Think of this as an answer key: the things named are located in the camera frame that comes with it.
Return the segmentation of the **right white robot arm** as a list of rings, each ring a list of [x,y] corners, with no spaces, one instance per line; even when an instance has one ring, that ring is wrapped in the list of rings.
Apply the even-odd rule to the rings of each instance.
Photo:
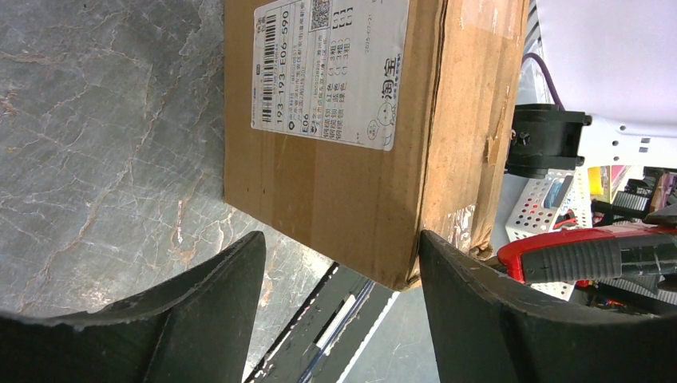
[[[621,122],[552,104],[515,107],[505,171],[543,179],[550,170],[607,165],[676,168],[676,126]]]

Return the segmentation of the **brown cardboard box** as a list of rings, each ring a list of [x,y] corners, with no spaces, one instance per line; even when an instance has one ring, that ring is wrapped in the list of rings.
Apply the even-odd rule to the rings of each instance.
[[[490,255],[526,1],[226,1],[224,198],[381,283]]]

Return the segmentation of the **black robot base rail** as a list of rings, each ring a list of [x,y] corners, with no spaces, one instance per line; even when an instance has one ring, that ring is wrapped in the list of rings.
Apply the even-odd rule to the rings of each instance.
[[[343,382],[398,293],[333,263],[245,382]]]

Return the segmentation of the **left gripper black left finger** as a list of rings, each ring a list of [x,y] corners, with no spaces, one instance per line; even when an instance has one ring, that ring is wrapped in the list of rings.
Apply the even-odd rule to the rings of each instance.
[[[266,260],[253,231],[139,294],[51,318],[1,315],[4,382],[239,382]]]

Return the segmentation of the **red box cutter knife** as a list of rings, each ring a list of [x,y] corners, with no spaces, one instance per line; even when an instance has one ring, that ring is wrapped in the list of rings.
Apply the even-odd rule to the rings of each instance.
[[[619,225],[550,232],[497,252],[521,283],[578,282],[676,274],[676,229]]]

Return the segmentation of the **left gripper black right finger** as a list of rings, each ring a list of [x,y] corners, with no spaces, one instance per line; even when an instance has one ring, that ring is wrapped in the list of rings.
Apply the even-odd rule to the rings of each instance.
[[[673,382],[676,317],[617,314],[525,286],[432,231],[422,288],[443,382]]]

